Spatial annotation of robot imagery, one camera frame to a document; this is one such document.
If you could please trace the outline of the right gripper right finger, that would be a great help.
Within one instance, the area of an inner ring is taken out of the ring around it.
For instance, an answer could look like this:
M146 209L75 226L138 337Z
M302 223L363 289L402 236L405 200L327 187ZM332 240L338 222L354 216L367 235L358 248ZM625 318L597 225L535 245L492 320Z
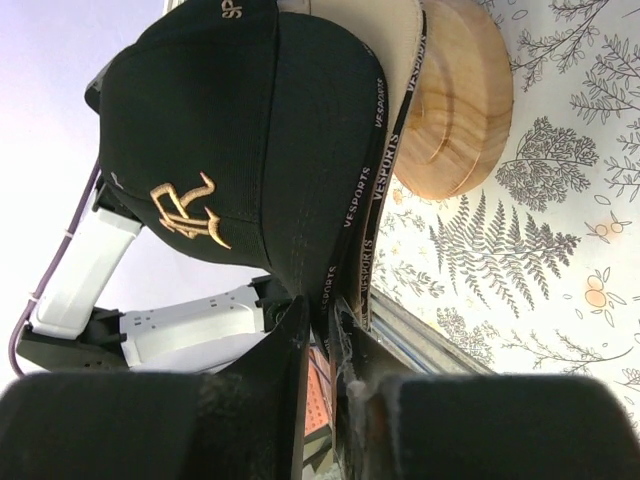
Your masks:
M347 479L635 479L639 443L601 382L409 369L333 303L334 437Z

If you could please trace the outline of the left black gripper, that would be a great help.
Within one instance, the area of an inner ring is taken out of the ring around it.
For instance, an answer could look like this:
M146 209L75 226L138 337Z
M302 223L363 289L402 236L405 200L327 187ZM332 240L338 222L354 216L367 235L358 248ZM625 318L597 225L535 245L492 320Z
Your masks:
M88 84L84 92L86 105L95 113L98 113L100 109L102 85L105 75L106 69L101 70Z

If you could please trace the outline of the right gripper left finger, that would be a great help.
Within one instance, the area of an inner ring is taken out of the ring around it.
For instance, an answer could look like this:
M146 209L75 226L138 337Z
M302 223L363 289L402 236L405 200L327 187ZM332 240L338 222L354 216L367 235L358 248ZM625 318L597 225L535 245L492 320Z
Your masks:
M5 479L298 479L309 305L215 373L27 376L1 400Z

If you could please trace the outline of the black baseball cap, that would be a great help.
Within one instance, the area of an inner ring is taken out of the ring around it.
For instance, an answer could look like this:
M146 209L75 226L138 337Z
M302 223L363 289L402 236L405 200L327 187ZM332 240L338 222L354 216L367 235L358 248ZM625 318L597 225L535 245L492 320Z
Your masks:
M384 58L352 17L187 1L112 59L96 105L116 198L189 257L273 274L321 344L389 135Z

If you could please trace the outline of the beige baseball cap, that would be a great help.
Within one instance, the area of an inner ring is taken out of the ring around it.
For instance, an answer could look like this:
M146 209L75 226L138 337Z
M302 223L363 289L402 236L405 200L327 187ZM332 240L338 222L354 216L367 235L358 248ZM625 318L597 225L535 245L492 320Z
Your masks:
M343 227L351 230L344 258L344 281L330 268L322 293L322 309L332 295L343 295L356 324L371 324L371 277L377 229L400 140L425 57L427 20L421 1L280 1L281 11L329 20L359 38L375 54L386 81L387 130L382 153L354 190Z

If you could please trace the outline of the wooden hat stand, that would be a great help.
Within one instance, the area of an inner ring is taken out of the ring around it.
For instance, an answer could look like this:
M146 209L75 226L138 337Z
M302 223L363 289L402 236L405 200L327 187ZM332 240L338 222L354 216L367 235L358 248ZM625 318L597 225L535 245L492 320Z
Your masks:
M394 168L427 200L486 180L512 123L513 79L504 39L474 1L427 1L426 53Z

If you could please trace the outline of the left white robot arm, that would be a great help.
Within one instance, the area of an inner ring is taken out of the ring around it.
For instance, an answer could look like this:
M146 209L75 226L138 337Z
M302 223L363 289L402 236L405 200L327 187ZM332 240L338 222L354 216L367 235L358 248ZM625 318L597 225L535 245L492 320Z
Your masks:
M11 334L16 374L25 359L47 371L217 372L280 322L291 298L271 275L225 292L147 309L98 300L143 224L94 166L69 225Z

